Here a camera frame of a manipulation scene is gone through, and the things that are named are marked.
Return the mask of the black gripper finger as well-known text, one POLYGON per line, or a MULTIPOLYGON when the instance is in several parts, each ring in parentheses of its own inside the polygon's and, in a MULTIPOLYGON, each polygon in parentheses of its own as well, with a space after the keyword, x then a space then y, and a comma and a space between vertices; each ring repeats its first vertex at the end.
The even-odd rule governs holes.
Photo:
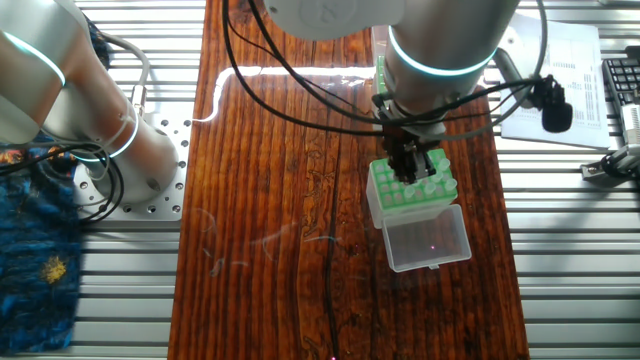
POLYGON ((415 151, 415 166, 415 177, 417 180, 425 179, 437 173, 437 165, 429 156, 428 149, 418 148, 415 151))
POLYGON ((410 151, 403 145, 394 146, 390 150, 390 167, 398 182, 413 184, 415 182, 415 161, 410 151))

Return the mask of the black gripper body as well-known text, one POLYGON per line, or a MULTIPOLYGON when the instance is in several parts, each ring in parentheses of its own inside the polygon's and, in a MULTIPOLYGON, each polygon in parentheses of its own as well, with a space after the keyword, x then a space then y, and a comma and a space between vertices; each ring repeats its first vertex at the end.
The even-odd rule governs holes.
POLYGON ((441 141, 431 138, 431 135, 443 135, 446 132, 443 124, 446 115, 446 112, 440 112, 435 120, 425 124, 404 127, 383 125, 383 150, 391 156, 393 153, 426 152, 437 148, 441 141))

